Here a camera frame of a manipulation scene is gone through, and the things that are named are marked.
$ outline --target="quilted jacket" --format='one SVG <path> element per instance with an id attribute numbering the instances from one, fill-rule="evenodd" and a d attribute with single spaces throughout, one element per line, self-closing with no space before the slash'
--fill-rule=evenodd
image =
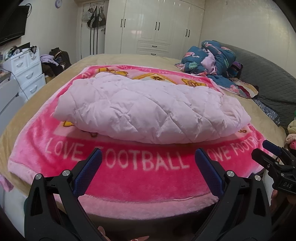
<path id="1" fill-rule="evenodd" d="M 106 72 L 75 80 L 59 97 L 54 117 L 83 131 L 155 144 L 215 140 L 251 120 L 236 98 L 205 86 L 131 80 Z"/>

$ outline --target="headboard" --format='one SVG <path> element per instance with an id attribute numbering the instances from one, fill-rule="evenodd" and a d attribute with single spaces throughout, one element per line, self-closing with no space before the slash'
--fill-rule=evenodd
<path id="1" fill-rule="evenodd" d="M 258 99 L 278 113 L 280 125 L 287 132 L 288 125 L 295 118 L 296 79 L 257 54 L 232 45 L 221 45 L 235 52 L 236 61 L 244 65 L 240 79 L 259 87 Z"/>

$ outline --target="blue gripper pad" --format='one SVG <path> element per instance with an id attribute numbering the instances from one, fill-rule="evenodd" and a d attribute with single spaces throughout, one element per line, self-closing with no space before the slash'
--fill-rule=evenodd
<path id="1" fill-rule="evenodd" d="M 195 152 L 195 163 L 205 179 L 211 193 L 219 199 L 223 196 L 223 180 L 211 163 L 211 159 L 201 149 Z"/>
<path id="2" fill-rule="evenodd" d="M 102 151 L 97 149 L 74 181 L 73 194 L 76 198 L 85 194 L 101 163 Z"/>
<path id="3" fill-rule="evenodd" d="M 275 144 L 268 141 L 268 140 L 263 141 L 262 146 L 263 146 L 263 148 L 270 151 L 272 154 L 274 154 L 276 156 L 281 155 L 281 149 L 278 146 L 276 146 Z"/>

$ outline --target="bedroom closet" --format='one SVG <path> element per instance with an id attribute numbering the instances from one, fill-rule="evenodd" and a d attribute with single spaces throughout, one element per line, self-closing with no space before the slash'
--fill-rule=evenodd
<path id="1" fill-rule="evenodd" d="M 105 53 L 181 59 L 198 45 L 205 0 L 110 0 Z"/>

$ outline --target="metal screw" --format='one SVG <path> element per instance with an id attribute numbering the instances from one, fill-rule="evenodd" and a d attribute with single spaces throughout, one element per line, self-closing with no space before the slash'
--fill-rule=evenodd
<path id="1" fill-rule="evenodd" d="M 227 176 L 229 176 L 229 177 L 233 177 L 233 176 L 234 176 L 234 172 L 233 172 L 233 171 L 228 171 L 228 172 L 227 172 Z"/>
<path id="2" fill-rule="evenodd" d="M 255 176 L 255 179 L 256 179 L 257 181 L 260 181 L 260 180 L 261 180 L 261 177 L 258 176 L 258 175 L 256 175 L 256 176 Z"/>
<path id="3" fill-rule="evenodd" d="M 35 179 L 36 179 L 36 180 L 39 180 L 41 177 L 42 177 L 41 174 L 37 174 L 37 175 L 35 176 Z"/>
<path id="4" fill-rule="evenodd" d="M 66 177 L 66 176 L 69 176 L 70 171 L 69 171 L 69 170 L 64 170 L 62 174 L 63 174 L 63 176 L 65 176 L 65 177 Z"/>

